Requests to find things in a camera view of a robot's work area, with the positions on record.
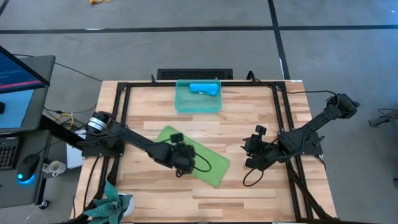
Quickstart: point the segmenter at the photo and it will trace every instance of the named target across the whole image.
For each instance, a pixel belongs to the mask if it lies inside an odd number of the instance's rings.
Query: green mat
[[[176,129],[166,126],[163,131],[159,134],[156,141],[163,141],[170,138],[170,135],[181,133]],[[229,167],[229,160],[227,158],[220,156],[219,154],[213,152],[212,150],[202,146],[196,141],[186,137],[184,135],[184,142],[192,145],[195,148],[195,152],[201,156],[203,156],[207,161],[211,164],[211,170],[209,172],[200,172],[199,170],[194,169],[192,175],[197,179],[203,180],[204,182],[218,187],[220,182],[225,175],[226,171]],[[208,164],[200,157],[195,156],[195,167],[208,170]]]

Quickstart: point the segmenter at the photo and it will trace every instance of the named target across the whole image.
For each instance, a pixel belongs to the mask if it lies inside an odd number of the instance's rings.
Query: black metal frame
[[[284,131],[284,121],[282,118],[282,112],[280,108],[280,103],[279,103],[279,96],[278,96],[278,91],[281,91],[282,93],[282,99],[284,101],[284,106],[287,114],[287,122],[289,124],[289,129],[293,130],[294,129],[294,122],[292,119],[292,113],[290,110],[290,105],[289,105],[289,98],[287,96],[286,92],[286,87],[285,87],[285,82],[279,81],[279,82],[262,82],[259,81],[258,79],[255,78],[254,74],[252,72],[249,72],[247,80],[250,81],[241,81],[241,82],[234,82],[234,81],[221,81],[221,86],[267,86],[271,88],[272,90],[272,95],[274,98],[274,103],[275,103],[275,112],[277,115],[277,120],[278,120],[278,125],[279,125],[279,130]],[[115,96],[115,102],[113,106],[113,115],[116,117],[118,113],[118,106],[120,102],[120,97],[121,97],[121,92],[125,90],[125,95],[124,95],[124,102],[123,102],[123,109],[121,112],[121,120],[120,122],[122,124],[126,123],[126,118],[127,118],[127,109],[128,109],[128,104],[129,104],[129,99],[130,99],[130,92],[132,87],[150,87],[150,86],[175,86],[175,82],[156,82],[154,80],[154,77],[152,76],[152,81],[151,82],[137,82],[137,83],[126,83],[126,82],[121,82],[118,83],[118,87],[116,90],[116,96]],[[288,178],[289,178],[289,187],[290,187],[290,192],[292,194],[292,205],[294,208],[294,215],[296,222],[305,222],[305,223],[357,223],[357,222],[345,222],[345,221],[340,221],[337,218],[332,218],[331,216],[327,215],[321,206],[319,206],[316,202],[316,200],[311,196],[311,193],[307,189],[307,183],[305,180],[305,174],[303,170],[303,164],[301,161],[300,156],[295,156],[295,161],[296,161],[296,166],[298,170],[298,175],[294,171],[294,168],[291,164],[290,160],[286,161],[286,169],[288,173]],[[99,178],[99,187],[103,185],[106,179],[106,173],[108,170],[108,163],[109,163],[109,158],[105,157],[102,170],[101,170],[101,176]],[[303,218],[300,213],[300,205],[299,205],[299,200],[297,197],[297,191],[295,186],[298,186],[299,189],[303,192],[304,196],[304,202],[305,202],[305,210],[307,213],[307,217]],[[314,209],[317,212],[317,215],[320,217],[320,219],[314,219],[313,218],[313,213],[312,209]]]

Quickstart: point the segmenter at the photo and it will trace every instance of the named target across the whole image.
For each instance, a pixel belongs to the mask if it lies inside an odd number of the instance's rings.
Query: clear plastic container
[[[216,83],[219,85],[218,94],[192,93],[191,83]],[[175,82],[175,109],[179,113],[218,113],[222,107],[221,82],[219,80],[177,80]]]

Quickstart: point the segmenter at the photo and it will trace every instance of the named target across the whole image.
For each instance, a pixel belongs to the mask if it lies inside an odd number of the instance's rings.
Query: wooden table
[[[102,83],[97,111],[112,112],[117,81]],[[304,91],[302,82],[286,81],[287,91]],[[116,187],[133,194],[136,208],[123,222],[271,222],[295,221],[285,164],[275,163],[253,187],[244,187],[246,153],[240,146],[243,138],[254,133],[257,124],[267,128],[266,141],[278,132],[274,100],[264,86],[223,87],[223,108],[218,114],[178,114],[174,108],[174,87],[134,87],[131,90],[126,124],[135,132],[155,139],[170,125],[230,161],[230,167],[214,187],[186,175],[178,179],[175,170],[156,164],[146,153],[126,145],[121,158]],[[119,112],[123,105],[123,94]],[[284,121],[285,109],[279,93]],[[311,120],[305,94],[289,95],[295,127]],[[76,214],[82,212],[83,199],[95,158],[84,161],[75,197]],[[313,156],[302,156],[309,191],[330,215],[335,216],[326,172]],[[91,179],[87,203],[97,191],[102,158]],[[258,179],[253,172],[248,182]],[[305,209],[298,190],[302,216]]]

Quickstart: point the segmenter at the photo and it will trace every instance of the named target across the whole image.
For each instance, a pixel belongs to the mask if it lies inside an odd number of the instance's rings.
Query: computer screen
[[[45,87],[48,82],[0,47],[0,93]]]

